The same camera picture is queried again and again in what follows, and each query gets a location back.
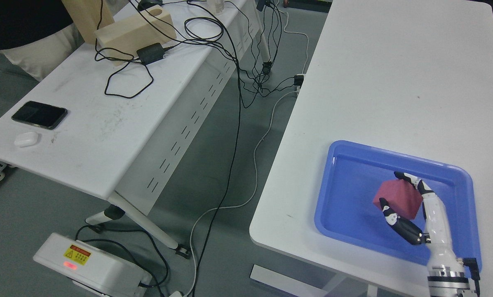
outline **white desk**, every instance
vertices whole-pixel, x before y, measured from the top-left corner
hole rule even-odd
[[[327,151],[339,139],[454,164],[471,175],[481,291],[493,296],[490,6],[334,1],[250,225],[252,240],[265,248],[402,295],[429,296],[425,266],[316,229]]]
[[[260,27],[254,1],[234,2],[249,21],[231,4],[226,4],[218,18],[228,28],[240,59],[250,50],[250,35],[255,36]],[[186,3],[164,8],[185,36],[186,19],[207,15]],[[127,5],[115,19],[134,13]],[[190,23],[190,28],[203,37],[219,32],[215,25],[202,21]],[[228,38],[220,41],[233,52]],[[109,61],[94,62],[94,53],[92,45],[80,47],[0,118],[0,160],[106,199],[128,216],[133,210],[137,216],[133,219],[143,221],[235,65],[216,49],[180,45],[167,52],[165,59],[149,65],[155,82],[147,90],[134,99],[124,99],[103,94],[108,76],[119,67]],[[112,79],[109,92],[132,95],[148,82],[144,68],[133,66]],[[54,130],[11,120],[29,100],[64,107],[69,114]],[[14,146],[17,135],[32,130],[41,134],[39,143]],[[115,189],[127,200],[113,195]],[[143,227],[161,232],[149,220]],[[170,238],[163,242],[170,248],[177,246]]]

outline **warning label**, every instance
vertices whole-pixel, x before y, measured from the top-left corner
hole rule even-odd
[[[68,248],[65,252],[64,256],[75,261],[76,263],[85,265],[85,263],[91,256],[91,253],[77,247],[76,245],[71,245],[70,248]]]

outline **blue tray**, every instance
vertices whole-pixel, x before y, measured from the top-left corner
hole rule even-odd
[[[426,265],[428,248],[413,246],[397,235],[372,203],[380,184],[395,179],[394,171],[421,177],[435,191],[446,206],[456,256],[477,258],[481,269],[472,179],[459,167],[432,160],[349,141],[334,142],[316,207],[316,228],[328,237]],[[422,207],[413,222],[424,230]]]

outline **smartphone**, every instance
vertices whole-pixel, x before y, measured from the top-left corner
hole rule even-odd
[[[52,130],[67,115],[67,109],[45,103],[28,101],[14,115],[16,122]]]

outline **robotic hand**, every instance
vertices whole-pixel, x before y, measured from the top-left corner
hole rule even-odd
[[[435,192],[419,177],[395,172],[398,179],[410,182],[423,198],[423,214],[426,221],[422,232],[415,224],[399,216],[386,198],[380,198],[380,207],[389,226],[412,245],[425,243],[431,255],[427,268],[428,286],[432,297],[467,297],[473,295],[465,266],[469,267],[476,284],[475,293],[479,297],[479,268],[476,258],[457,258],[452,250],[450,225],[446,207]]]

